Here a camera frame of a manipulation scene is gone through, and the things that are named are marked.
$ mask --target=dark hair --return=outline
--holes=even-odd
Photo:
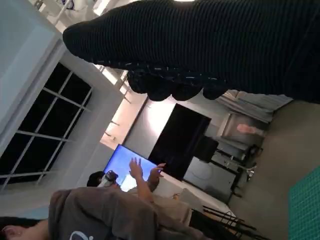
[[[101,178],[105,175],[103,171],[96,171],[92,173],[86,183],[87,187],[98,187],[101,182]]]
[[[6,226],[21,226],[24,228],[30,228],[42,220],[39,219],[28,219],[24,217],[15,217],[15,216],[0,216],[0,240],[6,240],[6,235],[2,232]]]

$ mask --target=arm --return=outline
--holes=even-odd
[[[156,190],[156,188],[158,187],[160,178],[163,177],[160,173],[164,169],[165,165],[165,163],[161,163],[158,166],[151,169],[149,178],[147,180],[147,184],[151,192]]]
[[[137,162],[136,158],[132,158],[129,164],[130,166],[130,175],[135,179],[137,185],[138,197],[147,202],[153,203],[154,198],[152,196],[151,190],[143,179],[143,171],[141,168],[141,159]]]
[[[148,186],[148,183],[141,177],[137,177],[136,181],[136,188],[138,190],[138,197],[142,200],[147,202],[153,203],[154,197],[152,195],[151,189]]]

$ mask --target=monitor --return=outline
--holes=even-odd
[[[146,158],[119,144],[114,150],[109,162],[107,163],[103,171],[107,173],[108,171],[112,170],[116,174],[118,174],[119,177],[117,178],[116,182],[120,185],[121,189],[124,192],[127,192],[137,186],[136,180],[133,179],[129,173],[129,163],[131,161],[131,158],[137,158],[137,160],[141,159],[143,179],[145,181],[148,180],[150,170],[156,166]]]

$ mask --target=desk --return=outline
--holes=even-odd
[[[230,208],[222,201],[219,201],[218,199],[206,194],[198,188],[186,182],[179,181],[169,176],[168,174],[165,174],[164,172],[162,173],[162,175],[164,177],[160,179],[158,187],[153,192],[154,194],[165,198],[171,198],[174,194],[180,194],[183,191],[183,189],[188,189],[201,200],[204,206],[218,210],[223,213],[230,212],[232,216],[235,217],[235,215],[231,212]]]

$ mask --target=white logo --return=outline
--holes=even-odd
[[[83,232],[81,232],[81,231],[74,231],[74,232],[71,234],[69,240],[72,240],[73,236],[78,236],[78,237],[80,237],[80,238],[83,239],[83,240],[94,240],[94,237],[93,237],[93,236],[87,237],[87,236],[86,236]]]

